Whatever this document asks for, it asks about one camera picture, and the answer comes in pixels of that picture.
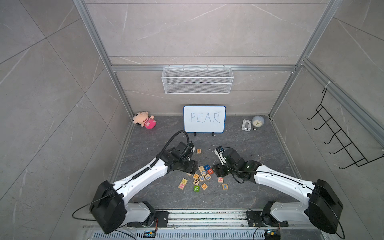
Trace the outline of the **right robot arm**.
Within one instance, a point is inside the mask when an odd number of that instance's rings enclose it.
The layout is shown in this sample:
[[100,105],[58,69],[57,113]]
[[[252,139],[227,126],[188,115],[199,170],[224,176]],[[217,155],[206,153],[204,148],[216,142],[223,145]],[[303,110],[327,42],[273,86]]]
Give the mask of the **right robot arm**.
[[219,146],[215,154],[220,160],[214,165],[218,177],[231,175],[240,184],[249,181],[264,185],[296,199],[294,203],[269,201],[259,216],[262,225],[283,227],[292,221],[311,223],[328,234],[336,234],[342,228],[340,216],[344,206],[326,181],[305,181],[279,173],[257,161],[245,161],[230,147]]

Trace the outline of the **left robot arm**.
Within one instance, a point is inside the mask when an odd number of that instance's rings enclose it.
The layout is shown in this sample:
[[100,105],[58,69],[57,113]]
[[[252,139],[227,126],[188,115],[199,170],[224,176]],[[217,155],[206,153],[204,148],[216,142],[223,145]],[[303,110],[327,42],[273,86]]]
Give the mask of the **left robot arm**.
[[104,181],[98,186],[90,212],[105,234],[132,223],[149,227],[155,220],[155,209],[148,202],[131,203],[130,200],[147,185],[172,171],[196,173],[198,163],[192,159],[195,147],[190,140],[168,147],[179,134],[186,135],[187,132],[176,132],[161,152],[140,170],[114,183]]

